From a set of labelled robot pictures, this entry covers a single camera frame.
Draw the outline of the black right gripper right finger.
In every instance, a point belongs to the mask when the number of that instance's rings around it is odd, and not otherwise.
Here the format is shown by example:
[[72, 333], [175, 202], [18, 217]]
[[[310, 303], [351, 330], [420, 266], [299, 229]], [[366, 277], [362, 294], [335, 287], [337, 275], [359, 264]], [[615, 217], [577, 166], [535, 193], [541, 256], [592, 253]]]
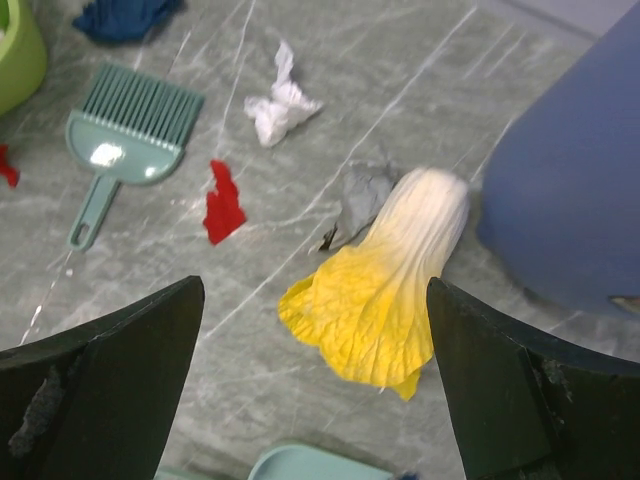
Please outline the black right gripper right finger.
[[639, 366], [432, 278], [427, 307], [469, 479], [636, 479]]

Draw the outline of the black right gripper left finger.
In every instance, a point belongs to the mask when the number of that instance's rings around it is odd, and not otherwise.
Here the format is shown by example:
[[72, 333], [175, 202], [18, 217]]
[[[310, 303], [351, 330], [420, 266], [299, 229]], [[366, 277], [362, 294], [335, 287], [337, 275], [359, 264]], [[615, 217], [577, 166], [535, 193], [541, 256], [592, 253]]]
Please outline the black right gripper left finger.
[[203, 310], [203, 282], [188, 276], [101, 318], [2, 351], [2, 478], [153, 478]]

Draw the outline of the teal hand brush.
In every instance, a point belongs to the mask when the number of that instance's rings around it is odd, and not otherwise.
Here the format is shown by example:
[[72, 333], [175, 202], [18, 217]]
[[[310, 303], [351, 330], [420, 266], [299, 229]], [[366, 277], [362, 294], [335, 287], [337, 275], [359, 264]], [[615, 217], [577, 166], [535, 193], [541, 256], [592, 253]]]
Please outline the teal hand brush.
[[68, 236], [86, 251], [122, 184], [148, 185], [173, 173], [204, 104], [203, 94], [104, 63], [81, 106], [69, 114], [70, 153], [94, 177]]

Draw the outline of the teal dustpan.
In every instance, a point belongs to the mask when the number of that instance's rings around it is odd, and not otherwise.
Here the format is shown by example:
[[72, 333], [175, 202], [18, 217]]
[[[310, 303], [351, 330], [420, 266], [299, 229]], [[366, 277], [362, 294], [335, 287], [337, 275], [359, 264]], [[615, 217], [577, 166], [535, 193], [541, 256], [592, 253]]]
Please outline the teal dustpan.
[[387, 480], [392, 472], [300, 443], [266, 450], [248, 480]]

